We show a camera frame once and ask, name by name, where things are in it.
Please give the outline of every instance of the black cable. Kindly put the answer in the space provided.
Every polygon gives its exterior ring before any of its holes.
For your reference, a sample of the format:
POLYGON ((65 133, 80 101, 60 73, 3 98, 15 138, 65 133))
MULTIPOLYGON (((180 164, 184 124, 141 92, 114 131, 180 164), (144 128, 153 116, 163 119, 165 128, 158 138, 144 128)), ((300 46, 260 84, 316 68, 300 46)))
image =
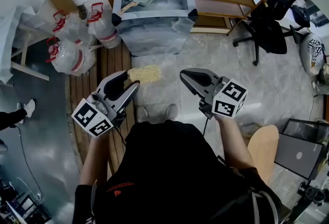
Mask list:
POLYGON ((311 116, 311 114, 312 114, 313 107, 314 107, 314 98, 315 98, 316 96, 319 96, 319 95, 314 95, 314 96, 313 96, 312 109, 310 110, 310 114, 309 114, 309 119, 308 119, 308 120, 310 120, 310 116, 311 116))
POLYGON ((122 141, 123 145, 125 146, 125 142, 124 142, 124 139, 123 139, 123 137, 122 137, 120 131, 119 131, 116 127, 114 127, 114 129, 115 129, 115 130, 118 132, 118 134, 120 135, 120 137, 121 137, 121 141, 122 141))
POLYGON ((31 171, 31 169, 30 169, 30 167, 29 167, 29 164, 28 164, 28 162, 27 162, 27 160, 26 160, 25 151, 24 151, 24 147, 23 147, 22 136, 21 136, 21 129, 20 129, 18 126, 16 126, 16 125, 14 125, 13 128, 17 128, 17 129, 19 130, 19 136, 20 136, 20 141, 21 141, 21 146, 22 146, 22 151, 23 151, 23 156, 24 156, 24 159, 25 159, 25 163, 26 163, 27 168, 29 169, 29 171, 30 171, 30 173, 31 173, 32 178, 34 179, 36 185, 38 186, 40 193, 42 194, 41 188, 40 188, 40 186, 39 186, 37 180, 35 179, 35 177, 34 177, 32 171, 31 171))
POLYGON ((207 120, 206 120, 206 124, 205 124, 205 129, 204 129, 204 133, 202 134, 202 135, 203 135, 203 137, 205 137, 205 132, 206 132, 206 128, 207 128, 207 123, 208 123, 208 120, 209 120, 209 118, 207 117, 207 120))

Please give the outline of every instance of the office chair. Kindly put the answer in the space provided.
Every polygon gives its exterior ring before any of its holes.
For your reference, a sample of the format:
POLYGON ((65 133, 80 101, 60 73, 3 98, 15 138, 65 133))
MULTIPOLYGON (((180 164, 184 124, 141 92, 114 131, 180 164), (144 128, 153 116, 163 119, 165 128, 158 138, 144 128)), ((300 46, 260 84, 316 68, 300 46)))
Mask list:
POLYGON ((240 42, 251 41, 255 43, 256 60, 259 62, 259 47, 267 53, 286 54, 287 45, 282 29, 277 20, 281 20, 295 0, 266 0, 268 7, 262 3, 248 17, 252 22, 248 25, 242 21, 245 28, 251 33, 251 37, 236 39, 233 46, 237 47, 240 42))

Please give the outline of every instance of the white sneaker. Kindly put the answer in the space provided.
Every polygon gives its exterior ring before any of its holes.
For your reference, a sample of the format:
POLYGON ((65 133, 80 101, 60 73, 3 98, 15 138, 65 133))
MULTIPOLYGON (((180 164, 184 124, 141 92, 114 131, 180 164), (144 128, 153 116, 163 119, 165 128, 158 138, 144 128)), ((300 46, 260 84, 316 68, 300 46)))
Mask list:
POLYGON ((166 120, 175 121, 178 116, 178 107, 176 104, 172 103, 168 106, 166 110, 166 120))
POLYGON ((316 91, 317 89, 317 84, 315 82, 311 82, 311 85, 312 85, 312 88, 313 88, 313 91, 316 91))
MULTIPOLYGON (((21 103, 17 103, 16 106, 16 111, 23 109, 22 104, 21 103)), ((24 123, 24 119, 22 119, 21 121, 19 121, 20 124, 24 123)))
POLYGON ((143 106, 139 106, 136 110, 137 122, 142 123, 146 122, 148 119, 148 112, 143 106))
POLYGON ((26 116, 30 118, 35 110, 35 101, 31 99, 28 104, 24 104, 24 109, 27 113, 26 116))

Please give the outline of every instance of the wooden stool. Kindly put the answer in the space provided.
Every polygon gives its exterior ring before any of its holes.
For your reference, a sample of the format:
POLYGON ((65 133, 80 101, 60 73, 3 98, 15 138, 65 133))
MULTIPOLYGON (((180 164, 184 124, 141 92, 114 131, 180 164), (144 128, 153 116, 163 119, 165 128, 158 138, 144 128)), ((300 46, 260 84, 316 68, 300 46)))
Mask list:
POLYGON ((268 184, 274 168, 279 131, 274 125, 259 128, 248 143, 248 150, 261 179, 268 184))

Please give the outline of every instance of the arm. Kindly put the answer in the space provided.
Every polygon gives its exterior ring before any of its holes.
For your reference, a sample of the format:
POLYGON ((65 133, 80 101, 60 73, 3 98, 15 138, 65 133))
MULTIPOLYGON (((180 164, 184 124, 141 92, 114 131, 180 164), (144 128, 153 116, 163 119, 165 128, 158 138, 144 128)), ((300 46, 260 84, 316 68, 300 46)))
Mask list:
POLYGON ((80 185, 93 185, 96 180, 98 185, 106 184, 108 154, 108 134, 92 137, 82 167, 80 185))
POLYGON ((254 167, 253 160, 242 138, 239 127, 233 119, 215 115, 221 128, 225 161, 237 169, 254 167))

